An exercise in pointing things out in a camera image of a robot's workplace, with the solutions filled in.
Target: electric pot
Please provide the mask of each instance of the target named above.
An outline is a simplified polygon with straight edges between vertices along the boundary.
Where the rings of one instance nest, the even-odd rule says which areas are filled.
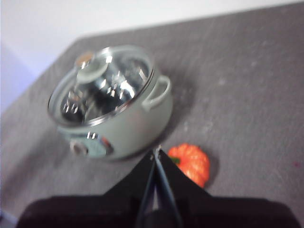
[[[55,88],[48,112],[73,152],[125,157],[165,128],[172,112],[171,81],[140,47],[87,52]]]

